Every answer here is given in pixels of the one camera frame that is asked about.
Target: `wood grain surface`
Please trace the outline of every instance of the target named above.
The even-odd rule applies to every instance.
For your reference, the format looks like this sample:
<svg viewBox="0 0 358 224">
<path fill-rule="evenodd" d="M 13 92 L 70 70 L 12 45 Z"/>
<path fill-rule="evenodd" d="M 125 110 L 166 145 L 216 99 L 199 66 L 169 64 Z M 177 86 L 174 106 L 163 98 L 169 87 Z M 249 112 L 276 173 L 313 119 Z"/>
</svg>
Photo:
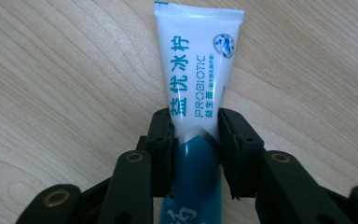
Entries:
<svg viewBox="0 0 358 224">
<path fill-rule="evenodd" d="M 243 8 L 222 106 L 319 184 L 358 185 L 358 0 L 174 1 Z M 41 190 L 88 189 L 166 105 L 152 1 L 0 0 L 0 223 Z M 223 223 L 258 223 L 254 200 Z M 159 201 L 155 201 L 155 213 Z"/>
</svg>

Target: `white toothpaste tube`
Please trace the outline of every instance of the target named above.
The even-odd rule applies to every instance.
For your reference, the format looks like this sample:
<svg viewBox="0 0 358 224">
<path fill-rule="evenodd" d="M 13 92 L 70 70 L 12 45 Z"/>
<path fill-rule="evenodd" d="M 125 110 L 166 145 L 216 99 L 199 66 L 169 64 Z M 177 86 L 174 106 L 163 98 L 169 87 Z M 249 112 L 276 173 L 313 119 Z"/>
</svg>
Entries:
<svg viewBox="0 0 358 224">
<path fill-rule="evenodd" d="M 155 2 L 165 92 L 177 148 L 162 223 L 221 223 L 217 113 L 244 11 Z"/>
</svg>

